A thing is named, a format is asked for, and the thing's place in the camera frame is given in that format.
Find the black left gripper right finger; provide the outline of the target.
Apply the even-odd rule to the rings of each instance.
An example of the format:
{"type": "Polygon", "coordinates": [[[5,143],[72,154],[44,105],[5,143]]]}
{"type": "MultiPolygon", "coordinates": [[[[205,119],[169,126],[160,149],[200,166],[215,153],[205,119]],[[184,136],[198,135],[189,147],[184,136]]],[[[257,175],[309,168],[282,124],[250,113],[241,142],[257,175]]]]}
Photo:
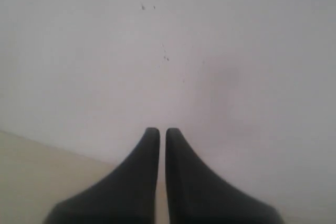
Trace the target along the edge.
{"type": "Polygon", "coordinates": [[[272,206],[212,171],[181,130],[166,131],[165,182],[170,223],[283,223],[272,206]]]}

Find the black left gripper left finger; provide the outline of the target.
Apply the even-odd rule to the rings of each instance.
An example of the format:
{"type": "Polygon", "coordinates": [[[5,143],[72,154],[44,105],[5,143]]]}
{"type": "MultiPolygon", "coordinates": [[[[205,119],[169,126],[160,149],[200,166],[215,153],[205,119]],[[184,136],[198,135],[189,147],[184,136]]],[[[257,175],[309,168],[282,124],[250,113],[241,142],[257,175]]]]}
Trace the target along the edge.
{"type": "Polygon", "coordinates": [[[59,202],[44,223],[155,223],[159,154],[160,132],[149,127],[119,166],[59,202]]]}

